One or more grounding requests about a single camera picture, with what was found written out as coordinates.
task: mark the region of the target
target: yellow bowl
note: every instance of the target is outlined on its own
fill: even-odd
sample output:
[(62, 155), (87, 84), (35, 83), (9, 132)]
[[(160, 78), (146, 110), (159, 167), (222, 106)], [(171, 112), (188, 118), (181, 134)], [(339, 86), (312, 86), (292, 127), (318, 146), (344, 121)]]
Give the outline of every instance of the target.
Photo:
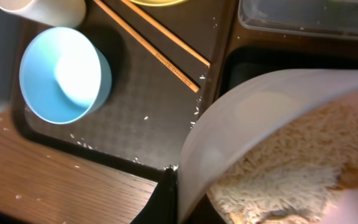
[(144, 6), (171, 6), (174, 4), (179, 4), (187, 0), (130, 0), (133, 3), (141, 4)]

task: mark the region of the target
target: chopstick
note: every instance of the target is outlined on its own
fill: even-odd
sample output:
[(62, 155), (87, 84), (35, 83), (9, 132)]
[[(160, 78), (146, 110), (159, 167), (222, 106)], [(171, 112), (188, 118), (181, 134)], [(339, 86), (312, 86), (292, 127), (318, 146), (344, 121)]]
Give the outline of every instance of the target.
[(183, 72), (174, 66), (167, 58), (165, 58), (155, 47), (145, 40), (138, 32), (136, 32), (128, 23), (111, 10), (101, 0), (93, 0), (105, 13), (114, 19), (122, 28), (124, 28), (131, 36), (133, 36), (140, 44), (143, 45), (150, 53), (152, 53), (160, 62), (162, 62), (171, 72), (173, 72), (183, 83), (185, 83), (195, 93), (200, 88), (191, 81)]
[(134, 12), (136, 12), (140, 17), (145, 19), (147, 22), (152, 24), (156, 29), (158, 29), (161, 33), (165, 34), (169, 39), (174, 41), (177, 45), (179, 45), (181, 48), (185, 49), (188, 53), (190, 53), (192, 56), (203, 62), (206, 66), (210, 66), (211, 63), (206, 60), (203, 56), (201, 56), (199, 53), (197, 53), (194, 49), (192, 49), (189, 45), (184, 43), (179, 37), (177, 37), (175, 34), (173, 34), (171, 31), (169, 31), (167, 28), (165, 28), (163, 25), (161, 25), (159, 22), (157, 22), (155, 19), (153, 19), (151, 16), (149, 16), (147, 13), (145, 13), (143, 10), (141, 10), (139, 7), (137, 7), (135, 4), (131, 3), (128, 0), (121, 0), (124, 4), (126, 4), (128, 7), (130, 7)]

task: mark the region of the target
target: tray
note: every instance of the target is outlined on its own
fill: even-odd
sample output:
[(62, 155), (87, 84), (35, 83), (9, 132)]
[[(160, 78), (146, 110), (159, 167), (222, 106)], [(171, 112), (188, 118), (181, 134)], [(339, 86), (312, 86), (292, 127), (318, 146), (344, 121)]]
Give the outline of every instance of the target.
[[(15, 125), (31, 141), (159, 180), (167, 166), (178, 164), (181, 147), (201, 114), (205, 89), (213, 81), (210, 77), (219, 75), (219, 56), (223, 55), (221, 46), (226, 45), (229, 35), (233, 3), (197, 0), (170, 7), (142, 7), (210, 59), (209, 70), (119, 0), (105, 1), (199, 84), (198, 93), (193, 93), (93, 1), (86, 3), (87, 17), (78, 30), (108, 60), (113, 75), (111, 96), (99, 110), (79, 121), (55, 125), (36, 117), (26, 107), (16, 80), (12, 115)], [(17, 64), (30, 40), (47, 28), (24, 22)]]

